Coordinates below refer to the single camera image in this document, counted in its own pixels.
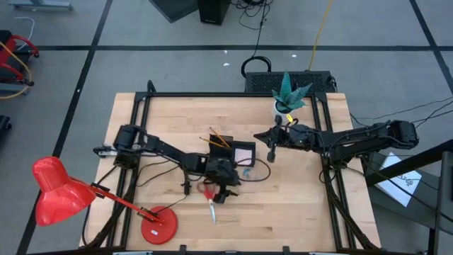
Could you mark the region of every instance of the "yellow cable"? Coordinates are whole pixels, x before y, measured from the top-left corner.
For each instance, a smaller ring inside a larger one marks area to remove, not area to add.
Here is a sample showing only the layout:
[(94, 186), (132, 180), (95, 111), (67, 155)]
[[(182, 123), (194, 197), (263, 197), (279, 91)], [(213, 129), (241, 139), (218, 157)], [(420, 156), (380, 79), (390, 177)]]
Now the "yellow cable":
[[(26, 64), (24, 64), (22, 62), (22, 60), (20, 60), (14, 53), (12, 53), (6, 46), (5, 44), (3, 44), (2, 42), (0, 42), (0, 45), (7, 51), (7, 53), (9, 53), (11, 56), (13, 56), (19, 63), (21, 63), (23, 65), (23, 67), (25, 68), (25, 70), (27, 70), (27, 73), (28, 73), (28, 79), (30, 80), (30, 82), (32, 81), (32, 76), (31, 76), (31, 71), (29, 70), (29, 68), (27, 67)], [(25, 85), (24, 88), (19, 91), (18, 93), (15, 93), (14, 95), (10, 95), (10, 96), (0, 96), (0, 100), (6, 100), (6, 99), (12, 99), (12, 98), (15, 98), (17, 96), (20, 96), (22, 95), (25, 91), (27, 91), (28, 89), (28, 85)]]
[(321, 35), (321, 31), (323, 30), (324, 23), (326, 22), (327, 14), (331, 10), (332, 3), (333, 3), (333, 0), (330, 0), (328, 2), (326, 12), (324, 13), (323, 22), (321, 22), (321, 26), (319, 27), (318, 35), (316, 36), (316, 40), (314, 41), (313, 51), (311, 52), (311, 59), (310, 59), (310, 64), (309, 64), (309, 68), (308, 68), (309, 71), (311, 69), (311, 65), (313, 64), (314, 55), (316, 54), (316, 46), (318, 45), (319, 36)]

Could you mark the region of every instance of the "green plant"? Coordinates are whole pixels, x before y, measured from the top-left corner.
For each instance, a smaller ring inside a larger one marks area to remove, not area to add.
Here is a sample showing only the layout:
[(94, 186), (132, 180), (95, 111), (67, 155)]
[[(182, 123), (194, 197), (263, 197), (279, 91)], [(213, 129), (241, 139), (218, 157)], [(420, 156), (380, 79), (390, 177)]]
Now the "green plant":
[(292, 91), (289, 74), (285, 72), (282, 80), (282, 87), (280, 89), (280, 95), (275, 90), (272, 90), (272, 94), (277, 101), (277, 110), (281, 113), (288, 113), (292, 110), (305, 106), (302, 99), (309, 91), (310, 87), (311, 84)]

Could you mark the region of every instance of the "red desk lamp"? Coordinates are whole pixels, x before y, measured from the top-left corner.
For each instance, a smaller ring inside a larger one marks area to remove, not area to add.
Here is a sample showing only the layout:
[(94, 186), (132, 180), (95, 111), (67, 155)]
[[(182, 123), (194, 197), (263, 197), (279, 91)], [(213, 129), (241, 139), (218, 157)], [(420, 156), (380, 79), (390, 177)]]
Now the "red desk lamp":
[(77, 214), (91, 204), (96, 196), (100, 196), (136, 210), (143, 217), (143, 238), (152, 244), (169, 241), (178, 229), (178, 219), (172, 209), (158, 206), (151, 209), (152, 214), (142, 210), (109, 193), (108, 189), (102, 186), (95, 184), (90, 186), (70, 177), (63, 163), (56, 157), (45, 157), (36, 161), (33, 165), (33, 175), (42, 191), (35, 215), (40, 226), (61, 222)]

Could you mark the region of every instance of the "potted plant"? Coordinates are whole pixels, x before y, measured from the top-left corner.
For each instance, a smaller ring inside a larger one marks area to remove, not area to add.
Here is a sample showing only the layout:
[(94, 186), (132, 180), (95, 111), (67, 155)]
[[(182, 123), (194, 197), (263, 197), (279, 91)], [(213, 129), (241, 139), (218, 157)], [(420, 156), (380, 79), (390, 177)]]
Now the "potted plant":
[(291, 80), (289, 74), (285, 72), (282, 80), (282, 87), (280, 88), (280, 95), (272, 90), (275, 102), (273, 104), (273, 117), (275, 119), (276, 115), (282, 116), (282, 124), (288, 123), (286, 115), (291, 113), (293, 110), (305, 106), (305, 103), (302, 101), (303, 97), (309, 91), (311, 84), (308, 86), (300, 87), (296, 90), (291, 88)]

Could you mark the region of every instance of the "scissors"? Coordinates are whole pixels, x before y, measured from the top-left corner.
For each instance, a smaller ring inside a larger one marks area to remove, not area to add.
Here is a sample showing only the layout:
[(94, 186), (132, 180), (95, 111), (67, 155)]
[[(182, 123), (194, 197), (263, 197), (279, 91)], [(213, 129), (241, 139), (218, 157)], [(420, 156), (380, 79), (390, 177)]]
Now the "scissors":
[(212, 201), (212, 199), (214, 198), (214, 195), (216, 193), (215, 184), (199, 182), (199, 183), (197, 183), (197, 190), (205, 195), (207, 202), (210, 204), (211, 217), (212, 217), (213, 223), (215, 224), (215, 222), (216, 222), (215, 209), (214, 209), (214, 202)]

